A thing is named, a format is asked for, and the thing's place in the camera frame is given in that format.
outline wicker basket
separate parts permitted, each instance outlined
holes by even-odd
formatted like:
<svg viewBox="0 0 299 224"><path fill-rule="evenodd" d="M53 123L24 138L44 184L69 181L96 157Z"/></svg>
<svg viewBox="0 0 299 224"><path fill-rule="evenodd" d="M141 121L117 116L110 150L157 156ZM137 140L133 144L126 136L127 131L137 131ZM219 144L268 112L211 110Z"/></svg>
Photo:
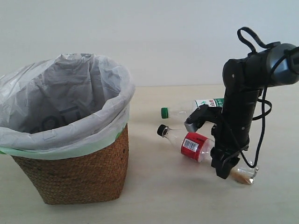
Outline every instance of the wicker basket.
<svg viewBox="0 0 299 224"><path fill-rule="evenodd" d="M12 156L46 204L84 204L120 197L128 167L128 125L110 146L63 160Z"/></svg>

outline red bottle label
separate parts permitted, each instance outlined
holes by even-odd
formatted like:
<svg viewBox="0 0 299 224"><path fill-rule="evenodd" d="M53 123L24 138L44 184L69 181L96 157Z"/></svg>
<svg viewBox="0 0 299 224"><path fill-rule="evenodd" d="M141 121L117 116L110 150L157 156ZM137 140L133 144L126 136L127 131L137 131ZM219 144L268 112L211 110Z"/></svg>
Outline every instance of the red bottle label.
<svg viewBox="0 0 299 224"><path fill-rule="evenodd" d="M181 153L193 160L199 161L199 155L207 137L189 132L182 144Z"/></svg>

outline table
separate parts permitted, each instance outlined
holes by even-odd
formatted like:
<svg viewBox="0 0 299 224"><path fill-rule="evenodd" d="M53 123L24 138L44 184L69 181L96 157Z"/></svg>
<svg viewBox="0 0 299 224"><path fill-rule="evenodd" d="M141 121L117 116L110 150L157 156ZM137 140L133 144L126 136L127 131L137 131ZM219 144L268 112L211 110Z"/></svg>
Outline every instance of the table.
<svg viewBox="0 0 299 224"><path fill-rule="evenodd" d="M223 97L223 85L138 87L131 101L129 165L119 199L106 203L50 206L10 156L0 156L0 224L296 224L299 219L299 106L297 85L268 89L273 110L259 173L252 186L217 177L213 169L185 158L157 135L160 108L181 101ZM257 105L256 114L261 111ZM211 137L211 124L199 133ZM261 120L252 123L254 158Z"/></svg>

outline clear plastic bottle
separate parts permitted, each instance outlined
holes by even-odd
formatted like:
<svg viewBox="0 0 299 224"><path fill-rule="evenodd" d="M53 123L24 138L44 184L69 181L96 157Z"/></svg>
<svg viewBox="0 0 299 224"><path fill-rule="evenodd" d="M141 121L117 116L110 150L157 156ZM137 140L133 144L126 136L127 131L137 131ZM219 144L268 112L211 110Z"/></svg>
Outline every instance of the clear plastic bottle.
<svg viewBox="0 0 299 224"><path fill-rule="evenodd" d="M202 104L207 104L210 107L213 106L223 106L223 98L216 99L204 99L204 100L193 100L190 102L181 102L177 105L171 107L162 107L161 108L161 117L163 119L174 118L177 120L185 121L187 117L195 111L197 107Z"/></svg>
<svg viewBox="0 0 299 224"><path fill-rule="evenodd" d="M181 154L197 162L212 161L210 151L214 147L214 141L199 133L190 133L185 129L171 129L166 125L160 125L157 134L167 138L172 146ZM231 172L230 177L235 181L252 185L258 172L258 166L250 168L241 159Z"/></svg>

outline trash bag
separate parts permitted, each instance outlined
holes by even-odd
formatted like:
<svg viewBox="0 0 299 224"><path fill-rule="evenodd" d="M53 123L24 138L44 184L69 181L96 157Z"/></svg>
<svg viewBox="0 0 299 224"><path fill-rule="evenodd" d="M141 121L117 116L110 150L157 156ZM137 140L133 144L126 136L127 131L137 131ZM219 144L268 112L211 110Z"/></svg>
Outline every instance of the trash bag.
<svg viewBox="0 0 299 224"><path fill-rule="evenodd" d="M112 144L135 85L107 56L61 54L0 77L0 151L57 160Z"/></svg>

